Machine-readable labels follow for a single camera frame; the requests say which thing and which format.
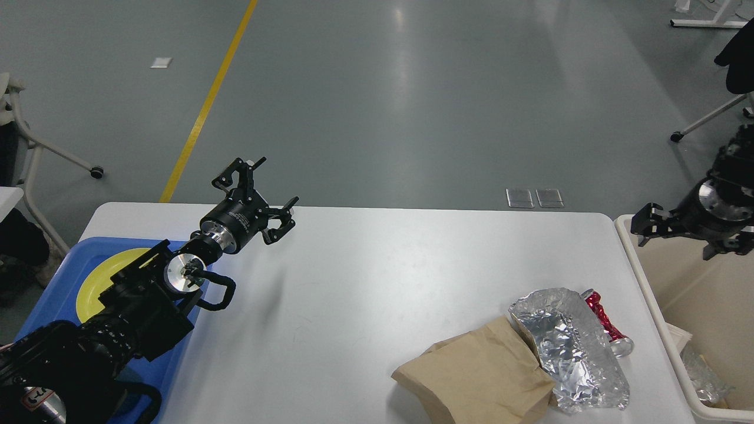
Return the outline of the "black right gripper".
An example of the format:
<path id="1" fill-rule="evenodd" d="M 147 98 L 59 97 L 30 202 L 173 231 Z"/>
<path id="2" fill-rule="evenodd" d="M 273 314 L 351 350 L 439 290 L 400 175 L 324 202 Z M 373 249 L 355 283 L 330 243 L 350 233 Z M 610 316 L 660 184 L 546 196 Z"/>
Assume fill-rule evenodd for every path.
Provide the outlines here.
<path id="1" fill-rule="evenodd" d="M 752 213 L 752 190 L 705 178 L 673 210 L 656 203 L 644 205 L 632 216 L 630 233 L 644 247 L 652 239 L 681 236 L 682 226 L 685 233 L 708 241 L 702 253 L 705 261 L 725 253 L 745 256 L 753 250 L 753 234 L 740 231 L 752 225 Z"/>

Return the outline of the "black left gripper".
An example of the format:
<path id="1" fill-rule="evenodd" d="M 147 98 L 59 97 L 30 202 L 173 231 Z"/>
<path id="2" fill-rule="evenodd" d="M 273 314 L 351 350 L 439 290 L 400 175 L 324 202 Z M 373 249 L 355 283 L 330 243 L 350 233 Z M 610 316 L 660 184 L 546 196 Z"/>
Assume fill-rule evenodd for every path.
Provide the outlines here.
<path id="1" fill-rule="evenodd" d="M 261 234 L 266 245 L 275 244 L 296 225 L 293 207 L 299 197 L 293 197 L 281 208 L 269 207 L 263 198 L 254 199 L 253 173 L 266 157 L 257 161 L 235 158 L 211 185 L 224 192 L 224 198 L 200 220 L 199 238 L 209 241 L 221 253 L 238 253 L 256 235 Z M 278 227 L 270 227 L 278 221 Z"/>

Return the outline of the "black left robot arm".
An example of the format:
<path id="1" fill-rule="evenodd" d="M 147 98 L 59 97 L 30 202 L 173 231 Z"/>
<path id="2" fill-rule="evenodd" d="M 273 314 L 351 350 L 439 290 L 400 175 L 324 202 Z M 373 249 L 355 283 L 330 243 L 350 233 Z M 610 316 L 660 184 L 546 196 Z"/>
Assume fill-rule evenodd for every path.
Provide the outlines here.
<path id="1" fill-rule="evenodd" d="M 2 348 L 3 423 L 106 423 L 129 395 L 149 402 L 137 423 L 151 423 L 163 397 L 152 385 L 119 378 L 133 359 L 156 360 L 194 329 L 190 314 L 224 310 L 236 292 L 231 277 L 209 266 L 236 254 L 256 235 L 274 244 L 296 225 L 293 197 L 277 208 L 255 189 L 266 161 L 234 159 L 212 185 L 224 200 L 190 239 L 170 250 L 162 240 L 111 277 L 103 310 L 82 324 L 54 320 Z"/>

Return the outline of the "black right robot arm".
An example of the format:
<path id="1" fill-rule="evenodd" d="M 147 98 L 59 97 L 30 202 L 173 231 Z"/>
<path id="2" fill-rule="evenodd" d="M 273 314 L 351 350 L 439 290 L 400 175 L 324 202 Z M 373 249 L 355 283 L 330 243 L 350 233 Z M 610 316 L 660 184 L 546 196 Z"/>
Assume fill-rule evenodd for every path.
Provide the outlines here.
<path id="1" fill-rule="evenodd" d="M 740 126 L 716 158 L 672 210 L 648 203 L 631 218 L 630 232 L 644 247 L 652 239 L 687 238 L 705 241 L 703 260 L 752 252 L 753 236 L 752 126 Z"/>

